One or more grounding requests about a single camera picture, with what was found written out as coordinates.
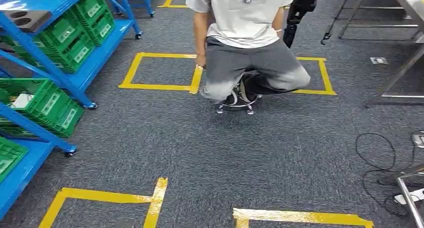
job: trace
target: black cable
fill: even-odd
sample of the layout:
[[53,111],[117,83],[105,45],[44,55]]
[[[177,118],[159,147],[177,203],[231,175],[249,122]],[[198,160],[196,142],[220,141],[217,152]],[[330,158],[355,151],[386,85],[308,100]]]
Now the black cable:
[[[375,165],[375,164],[372,164],[370,161],[368,161],[367,159],[365,159],[362,155],[361,155],[361,153],[359,152],[359,150],[358,150],[358,148],[359,148],[359,146],[358,146],[358,143],[359,143],[359,140],[360,140],[360,138],[361,137],[363,137],[363,136],[365,136],[365,135],[374,135],[374,136],[378,136],[378,137],[380,137],[380,138],[383,138],[385,141],[387,141],[387,143],[389,144],[389,146],[390,146],[390,149],[391,149],[391,151],[392,151],[392,153],[393,153],[393,160],[392,160],[392,162],[391,162],[391,165],[388,167],[388,168],[382,168],[382,167],[380,167],[380,166],[378,166],[378,165]],[[391,210],[391,209],[389,209],[388,207],[387,207],[387,201],[388,201],[388,199],[390,198],[390,197],[393,197],[393,196],[395,196],[395,195],[397,195],[397,194],[392,194],[392,195],[389,195],[389,196],[387,196],[385,199],[384,199],[384,202],[383,203],[381,203],[379,200],[377,200],[377,198],[375,198],[370,192],[369,192],[369,190],[368,190],[368,188],[367,188],[367,186],[365,185],[365,177],[368,175],[368,174],[370,174],[370,173],[374,173],[374,172],[400,172],[400,171],[402,171],[402,170],[404,170],[404,169],[406,169],[406,168],[409,168],[409,167],[411,167],[411,165],[414,163],[414,161],[415,161],[415,151],[416,151],[416,148],[417,148],[417,146],[415,145],[415,143],[414,143],[414,141],[412,141],[412,144],[413,144],[413,149],[412,149],[412,154],[411,154],[411,160],[409,161],[409,164],[405,167],[405,168],[403,168],[403,169],[401,169],[401,170],[399,170],[399,171],[397,171],[397,170],[393,170],[393,168],[395,167],[395,165],[396,165],[396,149],[394,148],[394,146],[392,145],[392,143],[390,142],[390,140],[388,140],[386,137],[384,137],[384,136],[382,136],[382,135],[380,135],[380,134],[375,134],[375,133],[362,133],[362,134],[360,134],[360,135],[358,135],[358,137],[356,137],[356,141],[355,141],[355,151],[356,151],[356,153],[358,154],[358,156],[367,164],[367,165],[369,165],[369,166],[372,166],[372,167],[374,167],[374,168],[376,168],[376,169],[373,169],[373,170],[368,170],[367,172],[365,172],[363,175],[362,175],[362,187],[363,187],[363,189],[364,189],[364,191],[365,191],[365,193],[367,194],[367,195],[369,195],[379,206],[381,206],[382,208],[384,208],[387,212],[389,212],[390,214],[394,214],[394,215],[397,215],[397,216],[408,216],[409,215],[409,211],[404,207],[404,206],[400,206],[403,210],[405,210],[405,214],[403,214],[403,213],[399,213],[399,212],[396,212],[396,211],[394,211],[394,210]]]

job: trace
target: yellow floor marking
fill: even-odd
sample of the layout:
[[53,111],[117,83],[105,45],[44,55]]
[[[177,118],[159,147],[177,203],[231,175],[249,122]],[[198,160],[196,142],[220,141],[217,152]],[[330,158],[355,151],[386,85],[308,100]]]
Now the yellow floor marking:
[[52,226],[53,222],[56,219],[62,205],[64,204],[66,195],[62,190],[60,190],[53,199],[50,207],[47,210],[47,213],[44,215],[38,228],[49,228]]
[[158,6],[158,8],[187,8],[186,5],[172,5],[173,0],[166,0],[163,5]]
[[154,188],[153,196],[142,196],[135,194],[123,194],[107,191],[97,191],[88,189],[62,188],[54,197],[42,219],[39,228],[49,228],[53,225],[66,198],[86,199],[113,203],[150,203],[145,219],[144,228],[155,228],[161,211],[168,179],[159,178]]
[[[152,89],[152,90],[177,90],[177,91],[188,91],[190,94],[196,94],[199,91],[200,81],[202,79],[203,68],[196,67],[194,69],[193,78],[191,79],[190,85],[168,85],[168,84],[133,84],[132,80],[136,75],[137,69],[143,59],[143,57],[150,58],[180,58],[180,59],[195,59],[196,55],[193,54],[164,54],[164,53],[137,53],[131,66],[129,67],[128,73],[126,74],[122,84],[118,87],[123,89]],[[332,87],[329,74],[327,72],[325,58],[317,57],[297,57],[300,61],[316,61],[318,62],[319,71],[321,73],[322,82],[324,84],[324,90],[309,90],[300,89],[294,91],[296,94],[319,94],[319,95],[337,95]]]
[[249,228],[249,219],[243,219],[243,218],[236,219],[235,228]]
[[118,87],[123,89],[153,89],[153,90],[177,90],[189,91],[191,94],[196,94],[199,90],[200,80],[202,78],[202,68],[195,68],[193,78],[190,85],[169,85],[169,84],[133,84],[133,78],[136,75],[140,62],[143,57],[149,58],[177,58],[177,59],[195,59],[193,54],[162,54],[162,53],[137,53],[128,73]]
[[147,211],[143,228],[155,228],[158,222],[159,212],[161,211],[162,202],[164,201],[165,191],[167,190],[168,179],[159,178],[154,188],[153,201]]
[[[361,225],[365,228],[373,228],[371,220],[362,219],[356,214],[339,213],[317,213],[299,211],[279,211],[260,209],[233,209],[233,217],[238,220],[269,220],[285,222],[304,222],[318,224],[341,224],[341,225]],[[248,226],[237,226],[236,228],[248,228]]]
[[150,196],[135,194],[122,194],[107,191],[62,188],[67,198],[87,199],[113,203],[149,203],[152,201]]
[[202,79],[203,68],[196,65],[193,73],[193,79],[191,80],[189,93],[197,94],[199,91],[200,80]]

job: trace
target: person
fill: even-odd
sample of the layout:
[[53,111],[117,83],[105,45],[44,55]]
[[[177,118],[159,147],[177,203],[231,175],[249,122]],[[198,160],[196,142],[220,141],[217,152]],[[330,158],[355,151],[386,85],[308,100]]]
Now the person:
[[[204,97],[229,105],[250,103],[259,94],[290,92],[309,83],[281,39],[284,7],[292,1],[186,0],[194,10],[196,64],[206,70]],[[246,73],[247,68],[255,72]]]

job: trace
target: crate label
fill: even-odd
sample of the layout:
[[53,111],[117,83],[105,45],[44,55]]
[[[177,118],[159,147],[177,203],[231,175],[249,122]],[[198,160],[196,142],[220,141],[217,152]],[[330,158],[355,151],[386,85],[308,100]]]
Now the crate label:
[[58,38],[60,43],[65,42],[65,40],[75,31],[75,29],[69,26]]
[[74,119],[75,115],[77,114],[77,109],[71,109],[65,119],[65,121],[62,124],[62,127],[67,129],[69,125],[71,124],[71,121]]
[[0,174],[3,173],[13,161],[13,159],[0,160]]
[[[58,68],[63,68],[64,66],[60,63],[54,63],[56,65],[56,67]],[[35,65],[39,68],[44,68],[44,66],[42,64],[40,64],[39,62],[36,62]]]
[[[34,42],[34,43],[35,43],[35,45],[37,45],[37,47],[40,47],[40,48],[44,48],[45,47],[45,45],[42,42]],[[21,45],[19,44],[18,41],[13,41],[13,44],[15,46],[21,47]]]
[[106,24],[103,29],[100,31],[100,36],[103,38],[111,29],[111,25],[110,24]]
[[78,53],[78,55],[74,58],[76,63],[80,63],[81,59],[84,58],[84,56],[90,51],[89,48],[83,47],[81,51]]
[[41,113],[43,115],[48,115],[50,113],[50,110],[52,110],[53,106],[58,101],[60,95],[61,95],[60,93],[54,93],[50,97],[50,99],[48,100],[48,102],[44,105],[44,108],[41,110]]
[[94,16],[94,14],[97,13],[97,11],[101,8],[99,4],[95,4],[88,12],[88,16],[91,18]]

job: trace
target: gray sweatpants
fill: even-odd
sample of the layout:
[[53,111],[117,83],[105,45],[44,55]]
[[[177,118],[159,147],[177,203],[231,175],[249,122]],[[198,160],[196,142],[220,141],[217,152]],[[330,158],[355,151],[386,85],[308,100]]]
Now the gray sweatpants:
[[246,84],[256,94],[290,92],[306,86],[311,79],[282,40],[256,49],[228,46],[213,37],[206,43],[206,84],[200,93],[215,102],[231,94],[247,68],[258,73]]

